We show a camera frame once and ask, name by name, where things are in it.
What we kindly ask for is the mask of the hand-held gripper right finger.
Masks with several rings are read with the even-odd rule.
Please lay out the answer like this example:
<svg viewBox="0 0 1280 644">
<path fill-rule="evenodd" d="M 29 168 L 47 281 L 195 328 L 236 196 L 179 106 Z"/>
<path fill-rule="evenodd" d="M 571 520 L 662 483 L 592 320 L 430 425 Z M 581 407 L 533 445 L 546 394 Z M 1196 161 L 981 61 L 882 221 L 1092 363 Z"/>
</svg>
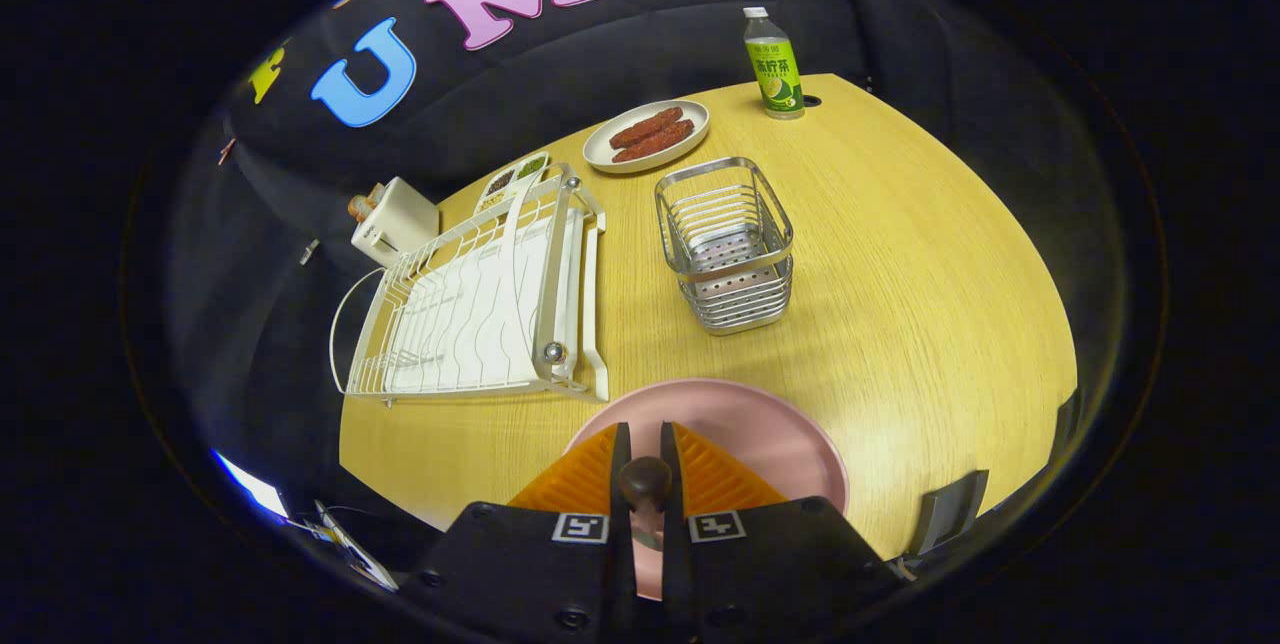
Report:
<svg viewBox="0 0 1280 644">
<path fill-rule="evenodd" d="M 690 513 L 689 439 L 663 423 L 662 603 L 689 636 L 846 640 L 900 595 L 900 576 L 822 495 Z"/>
</svg>

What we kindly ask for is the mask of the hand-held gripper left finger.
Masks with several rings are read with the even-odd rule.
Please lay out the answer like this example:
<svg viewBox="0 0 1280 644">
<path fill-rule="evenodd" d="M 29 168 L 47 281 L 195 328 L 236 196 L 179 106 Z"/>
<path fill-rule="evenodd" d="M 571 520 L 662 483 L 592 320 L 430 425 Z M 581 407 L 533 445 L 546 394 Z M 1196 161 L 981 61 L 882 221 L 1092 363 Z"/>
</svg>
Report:
<svg viewBox="0 0 1280 644">
<path fill-rule="evenodd" d="M 511 503 L 463 508 L 401 598 L 452 643 L 603 643 L 636 598 L 630 511 L 614 484 L 625 424 L 563 455 Z"/>
</svg>

